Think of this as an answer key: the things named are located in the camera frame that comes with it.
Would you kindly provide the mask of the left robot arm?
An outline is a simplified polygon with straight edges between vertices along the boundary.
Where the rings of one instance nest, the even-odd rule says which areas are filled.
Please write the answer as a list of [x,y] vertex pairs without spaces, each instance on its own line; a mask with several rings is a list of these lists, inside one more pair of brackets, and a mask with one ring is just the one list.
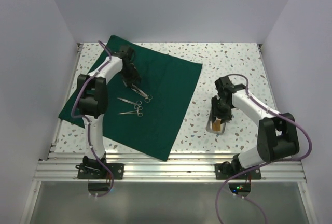
[[80,169],[98,179],[110,171],[103,144],[103,117],[108,108],[107,85],[117,74],[127,87],[141,80],[130,57],[109,55],[95,70],[78,76],[78,93],[71,111],[72,118],[81,118],[85,127],[86,153]]

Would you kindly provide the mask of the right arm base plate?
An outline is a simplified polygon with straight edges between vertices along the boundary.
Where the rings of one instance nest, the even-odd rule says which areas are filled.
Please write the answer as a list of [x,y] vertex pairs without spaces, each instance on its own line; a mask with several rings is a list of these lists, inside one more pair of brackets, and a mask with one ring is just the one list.
[[[214,165],[215,168],[215,176],[217,180],[226,180],[231,177],[234,177],[235,175],[238,175],[239,173],[242,173],[246,169],[233,165],[232,163],[226,161],[223,163],[216,163]],[[253,179],[253,180],[260,180],[262,179],[261,171],[260,169],[255,169],[253,171],[243,173],[241,175],[238,175],[237,177],[234,177],[233,179],[236,180],[245,180],[245,179]]]

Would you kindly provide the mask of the steel scissors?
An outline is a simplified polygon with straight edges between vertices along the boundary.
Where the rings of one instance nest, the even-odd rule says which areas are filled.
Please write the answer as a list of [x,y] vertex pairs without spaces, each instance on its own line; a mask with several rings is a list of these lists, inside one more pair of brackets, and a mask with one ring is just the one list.
[[123,102],[126,102],[128,104],[131,104],[134,106],[134,109],[139,109],[142,105],[142,102],[141,101],[130,101],[130,100],[127,100],[127,99],[124,99],[124,98],[120,98],[118,97],[119,100],[123,101]]
[[150,95],[150,94],[146,94],[145,92],[143,92],[140,88],[138,88],[136,85],[134,85],[134,84],[132,84],[131,85],[131,89],[135,92],[135,93],[137,93],[137,94],[139,94],[140,96],[142,96],[143,98],[144,98],[144,101],[146,102],[146,103],[149,103],[152,99],[153,99],[153,96],[152,95]]

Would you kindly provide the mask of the steel hemostat forceps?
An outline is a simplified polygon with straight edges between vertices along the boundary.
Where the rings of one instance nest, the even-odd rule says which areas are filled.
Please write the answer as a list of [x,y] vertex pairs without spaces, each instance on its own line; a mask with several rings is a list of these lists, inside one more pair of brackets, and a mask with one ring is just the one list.
[[118,114],[119,115],[136,115],[138,117],[142,117],[143,116],[142,110],[143,110],[142,106],[138,106],[133,111],[127,111],[127,112],[122,112],[122,113],[118,113]]

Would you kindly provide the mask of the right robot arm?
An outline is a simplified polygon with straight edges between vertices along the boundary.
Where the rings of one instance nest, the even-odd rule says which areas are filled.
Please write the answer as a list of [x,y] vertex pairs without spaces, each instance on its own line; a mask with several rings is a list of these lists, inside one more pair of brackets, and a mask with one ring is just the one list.
[[244,178],[250,168],[274,162],[299,152],[299,141],[293,115],[269,108],[245,89],[226,92],[224,96],[211,99],[209,126],[213,132],[221,130],[223,124],[231,121],[232,110],[238,108],[258,127],[256,145],[233,156],[230,162],[219,167],[228,178]]

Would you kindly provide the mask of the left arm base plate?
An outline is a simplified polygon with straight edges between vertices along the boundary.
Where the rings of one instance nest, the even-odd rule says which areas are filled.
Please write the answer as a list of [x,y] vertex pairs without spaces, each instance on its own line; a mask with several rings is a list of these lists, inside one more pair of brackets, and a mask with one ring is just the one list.
[[107,163],[101,165],[96,162],[93,164],[79,164],[75,166],[78,169],[78,179],[115,179],[122,180],[124,173],[124,164],[122,163]]

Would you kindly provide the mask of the stainless steel tray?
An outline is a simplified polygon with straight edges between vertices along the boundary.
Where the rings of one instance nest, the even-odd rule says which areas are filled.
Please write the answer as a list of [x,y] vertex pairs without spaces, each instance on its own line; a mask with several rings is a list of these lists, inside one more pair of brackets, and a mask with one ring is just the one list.
[[213,120],[212,116],[209,115],[207,125],[205,127],[205,130],[209,133],[222,135],[225,131],[226,124],[222,123],[222,121],[219,118],[216,118]]

